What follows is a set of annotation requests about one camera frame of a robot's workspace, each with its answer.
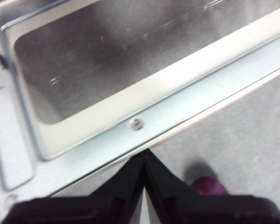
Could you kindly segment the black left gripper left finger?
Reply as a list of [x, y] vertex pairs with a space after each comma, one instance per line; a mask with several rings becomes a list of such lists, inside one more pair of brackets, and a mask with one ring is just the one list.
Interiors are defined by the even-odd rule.
[[88, 196], [36, 198], [15, 204], [5, 224], [127, 224], [143, 191], [145, 152], [131, 157]]

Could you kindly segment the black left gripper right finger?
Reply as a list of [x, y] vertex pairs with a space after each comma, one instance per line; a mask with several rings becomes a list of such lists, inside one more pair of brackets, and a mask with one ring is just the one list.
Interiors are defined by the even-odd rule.
[[146, 189], [164, 224], [280, 224], [280, 210], [254, 196], [203, 196], [145, 150]]

